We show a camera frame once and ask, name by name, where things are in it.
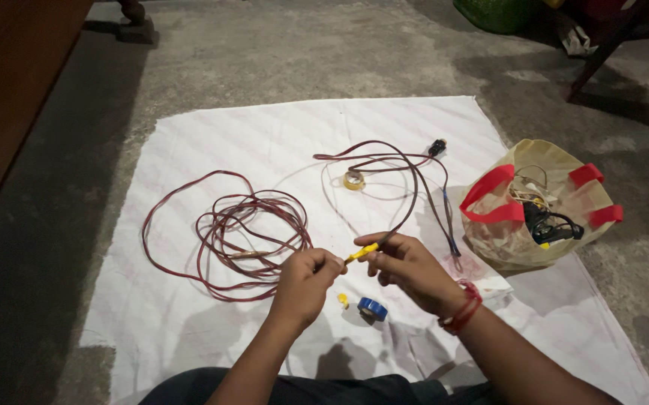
red bag handle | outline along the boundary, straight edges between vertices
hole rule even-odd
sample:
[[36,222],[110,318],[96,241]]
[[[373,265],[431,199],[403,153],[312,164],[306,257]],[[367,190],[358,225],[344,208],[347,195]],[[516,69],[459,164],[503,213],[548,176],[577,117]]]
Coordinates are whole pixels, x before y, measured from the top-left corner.
[[608,222],[622,222],[625,217],[625,210],[621,205],[610,205],[589,214],[589,225],[592,228],[599,228]]
[[600,183],[604,183],[604,175],[592,163],[587,163],[582,167],[570,171],[569,178],[572,179],[577,188],[595,179],[599,180]]
[[514,179],[514,165],[503,164],[490,170],[489,173],[482,176],[467,193],[467,196],[460,205],[460,210],[467,218],[475,222],[482,222],[483,224],[493,224],[501,221],[524,221],[525,209],[522,204],[518,202],[510,202],[506,205],[501,205],[494,208],[489,214],[475,214],[472,211],[467,211],[470,205],[476,203],[480,198],[492,192],[500,184],[504,182],[511,182]]

bracelet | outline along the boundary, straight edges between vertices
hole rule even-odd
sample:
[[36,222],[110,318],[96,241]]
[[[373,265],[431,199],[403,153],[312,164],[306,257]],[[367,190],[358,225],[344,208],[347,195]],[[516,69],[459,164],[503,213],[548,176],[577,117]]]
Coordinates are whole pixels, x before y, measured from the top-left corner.
[[482,296],[479,295],[477,288],[467,280],[458,280],[457,284],[464,286],[464,291],[468,296],[467,302],[454,315],[447,319],[439,318],[437,323],[439,327],[446,330],[452,336],[457,336],[462,328],[482,305]]

person's left hand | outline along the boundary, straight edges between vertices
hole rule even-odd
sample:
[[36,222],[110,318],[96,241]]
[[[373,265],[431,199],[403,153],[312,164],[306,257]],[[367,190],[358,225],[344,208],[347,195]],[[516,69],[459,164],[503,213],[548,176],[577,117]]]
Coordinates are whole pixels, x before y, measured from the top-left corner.
[[326,249],[293,253],[282,263],[267,320],[284,322],[301,334],[319,315],[334,279],[346,272],[345,261]]

wooden furniture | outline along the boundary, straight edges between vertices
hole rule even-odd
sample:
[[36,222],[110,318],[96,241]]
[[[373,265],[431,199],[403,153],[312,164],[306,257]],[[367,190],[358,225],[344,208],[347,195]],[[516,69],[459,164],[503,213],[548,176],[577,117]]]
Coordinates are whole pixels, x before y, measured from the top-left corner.
[[586,82],[604,64],[608,57],[624,42],[634,31],[642,18],[649,14],[649,0],[637,0],[627,18],[613,30],[608,38],[598,47],[597,51],[587,60],[582,73],[579,74],[571,87],[565,92],[565,99],[570,102],[579,93]]
[[[67,60],[93,0],[0,0],[0,183]],[[136,30],[137,0],[120,0]]]

forearm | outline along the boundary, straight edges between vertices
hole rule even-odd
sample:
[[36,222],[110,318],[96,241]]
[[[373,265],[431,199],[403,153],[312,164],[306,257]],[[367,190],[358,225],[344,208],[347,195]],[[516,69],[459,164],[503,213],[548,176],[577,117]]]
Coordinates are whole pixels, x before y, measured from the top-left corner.
[[531,345],[485,307],[459,334],[484,375],[509,404],[616,404]]
[[266,404],[298,325],[267,318],[206,405]]

